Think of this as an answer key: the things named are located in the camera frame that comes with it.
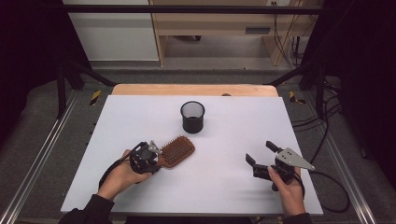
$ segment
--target human hand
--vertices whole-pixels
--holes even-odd
[[[295,167],[294,171],[300,175],[301,169]],[[294,178],[287,185],[283,182],[279,174],[268,166],[268,173],[279,189],[280,199],[282,202],[283,214],[285,217],[291,217],[305,213],[303,190],[300,183]]]
[[[129,149],[125,150],[122,157],[130,151]],[[123,161],[110,172],[96,194],[113,201],[118,194],[128,189],[132,184],[145,181],[149,177],[151,177],[151,173],[137,174],[132,169],[129,161]]]

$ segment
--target gray floor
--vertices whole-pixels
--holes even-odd
[[[169,40],[164,67],[124,64],[122,67],[100,66],[97,71],[110,79],[123,83],[249,83],[262,84],[285,74],[291,69],[287,64],[273,67],[259,37],[213,37],[203,36],[200,42],[192,37],[176,36]],[[19,213],[19,222],[26,218],[44,223],[43,219],[55,222],[63,214],[59,212],[64,193],[73,180],[84,154],[90,132],[98,120],[106,95],[111,88],[84,77],[87,81],[83,91],[78,91],[76,105],[64,125],[62,133],[41,170],[29,196]],[[309,104],[292,103],[290,91],[297,99],[305,99],[312,92],[301,92],[299,78],[294,78],[277,88],[284,98],[290,120],[307,119],[313,116]],[[95,90],[102,90],[96,105],[89,105]],[[46,140],[55,122],[57,112],[56,83],[51,82],[31,91],[28,105],[21,114],[13,134],[0,151],[0,209],[4,211],[17,192],[29,171],[35,156]],[[396,193],[381,173],[375,161],[361,157],[359,144],[344,116],[337,113],[330,119],[330,134],[347,163],[368,203],[377,223],[396,223],[394,207]],[[296,132],[303,155],[310,160],[321,139],[320,128]],[[328,147],[319,153],[314,165],[323,173],[340,179]],[[341,208],[346,198],[338,186],[327,179],[312,175],[320,202],[331,208]],[[351,205],[345,213],[337,214],[324,210],[324,216],[313,217],[316,223],[361,223]],[[114,216],[115,220],[123,216]],[[275,217],[267,217],[264,223],[277,223]]]

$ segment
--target white table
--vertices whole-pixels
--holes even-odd
[[[205,126],[188,134],[181,127],[180,107],[195,100],[205,106]],[[274,164],[265,146],[270,140],[301,154],[280,97],[111,95],[96,125],[62,212],[82,209],[96,193],[105,170],[124,149],[154,140],[158,146],[185,135],[196,150],[173,169],[161,169],[133,185],[115,200],[113,213],[141,216],[264,216],[282,214],[272,182],[252,176],[248,153],[257,163]],[[306,170],[305,207],[322,215]]]

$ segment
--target brown hairbrush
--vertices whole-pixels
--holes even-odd
[[[179,136],[161,148],[156,166],[172,168],[184,161],[195,150],[190,139]]]

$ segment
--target person's left hand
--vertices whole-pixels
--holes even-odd
[[[125,150],[122,157],[130,151],[129,149]],[[145,181],[149,177],[151,177],[151,173],[137,174],[129,161],[124,161],[110,172],[96,194],[113,201],[118,194],[128,189],[132,184]]]

